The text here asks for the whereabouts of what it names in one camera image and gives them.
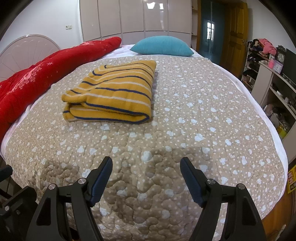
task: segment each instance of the metal screw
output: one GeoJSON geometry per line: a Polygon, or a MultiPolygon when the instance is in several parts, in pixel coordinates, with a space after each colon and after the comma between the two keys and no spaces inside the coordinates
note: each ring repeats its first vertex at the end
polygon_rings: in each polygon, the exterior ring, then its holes
{"type": "Polygon", "coordinates": [[[245,185],[242,183],[239,183],[237,186],[239,189],[242,189],[242,190],[244,190],[246,188],[245,185]]]}
{"type": "Polygon", "coordinates": [[[54,188],[55,188],[55,184],[50,184],[50,185],[48,186],[48,188],[49,188],[49,190],[54,189],[54,188]]]}
{"type": "Polygon", "coordinates": [[[214,184],[216,183],[216,181],[215,181],[214,179],[212,179],[212,178],[209,178],[209,179],[207,180],[207,182],[208,182],[208,184],[210,184],[210,185],[214,185],[214,184]]]}
{"type": "Polygon", "coordinates": [[[78,180],[78,183],[79,184],[84,184],[86,182],[86,179],[85,178],[80,178],[79,180],[78,180]]]}

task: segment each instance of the pink container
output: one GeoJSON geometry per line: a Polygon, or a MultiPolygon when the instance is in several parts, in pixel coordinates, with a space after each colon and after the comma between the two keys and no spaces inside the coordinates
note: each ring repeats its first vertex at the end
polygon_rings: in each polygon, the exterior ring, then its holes
{"type": "Polygon", "coordinates": [[[273,69],[274,68],[274,60],[273,59],[270,59],[269,62],[268,62],[268,67],[273,69]]]}

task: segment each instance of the blue pillow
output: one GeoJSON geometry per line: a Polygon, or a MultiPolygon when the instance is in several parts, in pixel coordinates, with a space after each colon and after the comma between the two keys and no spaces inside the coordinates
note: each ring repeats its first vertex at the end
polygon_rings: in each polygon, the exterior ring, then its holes
{"type": "Polygon", "coordinates": [[[188,45],[172,36],[154,36],[137,42],[131,51],[141,54],[166,54],[176,56],[190,56],[194,53],[188,45]]]}

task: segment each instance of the beige polka dot bedspread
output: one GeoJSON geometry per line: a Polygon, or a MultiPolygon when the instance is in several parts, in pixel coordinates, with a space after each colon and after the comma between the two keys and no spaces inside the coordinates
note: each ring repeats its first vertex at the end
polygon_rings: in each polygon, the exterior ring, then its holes
{"type": "MultiPolygon", "coordinates": [[[[134,56],[82,65],[51,87],[6,150],[13,179],[34,187],[38,199],[50,183],[73,183],[110,156],[113,172],[92,209],[105,240],[189,239],[201,208],[180,172],[184,156],[220,184],[245,184],[262,218],[284,186],[283,165],[266,124],[232,81],[203,58],[134,56]],[[64,120],[66,90],[99,65],[138,59],[157,62],[150,121],[64,120]]],[[[220,239],[226,207],[214,240],[220,239]]]]}

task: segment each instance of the clock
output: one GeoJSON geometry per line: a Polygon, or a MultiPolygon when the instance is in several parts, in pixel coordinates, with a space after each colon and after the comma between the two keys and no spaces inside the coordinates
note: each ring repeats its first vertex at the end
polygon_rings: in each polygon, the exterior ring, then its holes
{"type": "Polygon", "coordinates": [[[276,60],[281,64],[284,64],[285,54],[286,54],[286,49],[283,46],[279,45],[276,48],[276,60]]]}

